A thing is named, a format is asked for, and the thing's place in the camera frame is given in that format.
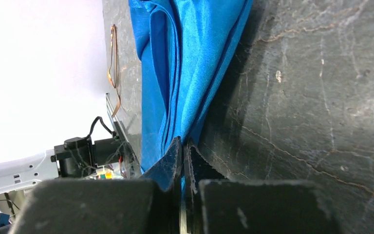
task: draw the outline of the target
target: fabric fold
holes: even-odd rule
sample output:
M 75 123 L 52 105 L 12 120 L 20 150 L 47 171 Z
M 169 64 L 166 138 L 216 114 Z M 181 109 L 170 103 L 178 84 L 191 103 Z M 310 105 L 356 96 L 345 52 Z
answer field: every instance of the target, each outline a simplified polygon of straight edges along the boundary
M 252 0 L 129 0 L 142 63 L 142 171 L 174 137 L 198 143 Z

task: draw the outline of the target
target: blue cloth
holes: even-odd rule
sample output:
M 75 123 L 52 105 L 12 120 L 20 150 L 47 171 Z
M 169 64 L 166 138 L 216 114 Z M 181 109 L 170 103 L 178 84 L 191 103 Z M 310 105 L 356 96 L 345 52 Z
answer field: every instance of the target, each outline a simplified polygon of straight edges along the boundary
M 206 112 L 239 43 L 252 0 L 129 0 L 142 62 L 142 161 L 172 139 L 198 143 Z

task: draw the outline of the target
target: white wall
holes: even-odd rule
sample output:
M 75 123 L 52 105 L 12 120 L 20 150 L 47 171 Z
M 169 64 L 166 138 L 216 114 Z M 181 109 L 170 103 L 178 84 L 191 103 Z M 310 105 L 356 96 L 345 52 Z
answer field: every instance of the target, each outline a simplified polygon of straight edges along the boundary
M 101 0 L 0 0 L 0 162 L 111 126 L 106 69 Z

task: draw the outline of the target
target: blue towel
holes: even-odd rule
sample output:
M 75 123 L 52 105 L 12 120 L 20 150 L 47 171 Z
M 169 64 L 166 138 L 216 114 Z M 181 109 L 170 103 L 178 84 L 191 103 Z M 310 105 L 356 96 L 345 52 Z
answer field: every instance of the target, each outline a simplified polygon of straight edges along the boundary
M 129 0 L 142 64 L 141 170 L 172 139 L 198 143 L 252 0 Z

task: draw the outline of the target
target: blue object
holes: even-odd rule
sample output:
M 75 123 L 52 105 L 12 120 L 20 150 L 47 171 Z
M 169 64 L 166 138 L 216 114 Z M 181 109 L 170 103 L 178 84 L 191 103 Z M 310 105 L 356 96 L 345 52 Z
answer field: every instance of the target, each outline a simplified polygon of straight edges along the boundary
M 252 0 L 129 0 L 142 62 L 142 161 L 174 137 L 198 143 L 206 112 L 239 43 Z

